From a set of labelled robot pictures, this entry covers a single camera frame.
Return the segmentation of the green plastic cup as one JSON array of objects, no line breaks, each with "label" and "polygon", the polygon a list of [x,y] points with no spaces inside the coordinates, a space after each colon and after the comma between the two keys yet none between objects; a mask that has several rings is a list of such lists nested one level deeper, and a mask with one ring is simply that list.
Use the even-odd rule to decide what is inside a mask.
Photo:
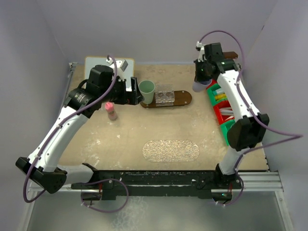
[{"label": "green plastic cup", "polygon": [[139,90],[144,97],[144,104],[151,104],[154,97],[155,84],[150,80],[144,80],[139,84]]}]

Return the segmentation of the purple plastic cup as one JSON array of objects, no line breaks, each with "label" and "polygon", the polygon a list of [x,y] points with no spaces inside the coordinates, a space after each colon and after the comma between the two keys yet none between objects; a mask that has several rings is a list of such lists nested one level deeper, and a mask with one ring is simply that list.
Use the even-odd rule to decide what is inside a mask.
[{"label": "purple plastic cup", "polygon": [[212,80],[203,81],[203,82],[194,82],[192,85],[192,89],[194,92],[202,92],[204,91],[210,84]]}]

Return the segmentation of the white grey toothpaste tube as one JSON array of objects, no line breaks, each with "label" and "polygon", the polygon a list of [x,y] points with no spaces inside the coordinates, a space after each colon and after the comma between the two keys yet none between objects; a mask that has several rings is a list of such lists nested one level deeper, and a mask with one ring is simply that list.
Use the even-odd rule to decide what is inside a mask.
[{"label": "white grey toothpaste tube", "polygon": [[222,90],[222,89],[217,89],[217,90],[213,91],[213,94],[214,94],[214,95],[224,94],[224,90]]}]

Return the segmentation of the clear acrylic toothbrush holder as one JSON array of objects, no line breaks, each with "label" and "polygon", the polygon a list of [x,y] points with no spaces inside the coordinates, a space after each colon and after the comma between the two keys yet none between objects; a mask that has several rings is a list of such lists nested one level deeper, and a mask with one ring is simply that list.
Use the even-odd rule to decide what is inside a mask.
[{"label": "clear acrylic toothbrush holder", "polygon": [[175,93],[171,84],[157,85],[154,96],[156,107],[174,105]]}]

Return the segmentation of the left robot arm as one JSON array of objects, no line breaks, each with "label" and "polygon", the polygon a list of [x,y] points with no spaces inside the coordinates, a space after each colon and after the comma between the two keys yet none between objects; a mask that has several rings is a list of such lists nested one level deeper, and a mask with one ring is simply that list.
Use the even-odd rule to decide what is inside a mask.
[{"label": "left robot arm", "polygon": [[89,77],[69,92],[58,119],[29,157],[20,157],[15,165],[50,194],[65,184],[83,183],[93,189],[99,184],[96,169],[89,164],[60,166],[64,150],[78,130],[99,110],[104,102],[138,105],[143,101],[133,64],[118,60],[116,64],[96,65]]}]

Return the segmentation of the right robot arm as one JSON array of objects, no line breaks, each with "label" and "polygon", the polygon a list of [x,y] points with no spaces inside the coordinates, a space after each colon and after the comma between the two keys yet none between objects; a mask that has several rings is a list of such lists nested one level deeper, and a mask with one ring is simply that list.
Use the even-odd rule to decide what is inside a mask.
[{"label": "right robot arm", "polygon": [[212,81],[216,81],[226,94],[234,114],[235,123],[227,133],[229,147],[218,165],[220,173],[214,176],[215,185],[226,188],[231,183],[230,175],[236,173],[244,152],[252,150],[262,141],[265,126],[270,120],[251,101],[239,77],[238,65],[233,59],[225,57],[220,43],[203,45],[197,42],[196,50],[199,55],[194,60],[193,91],[201,92]]}]

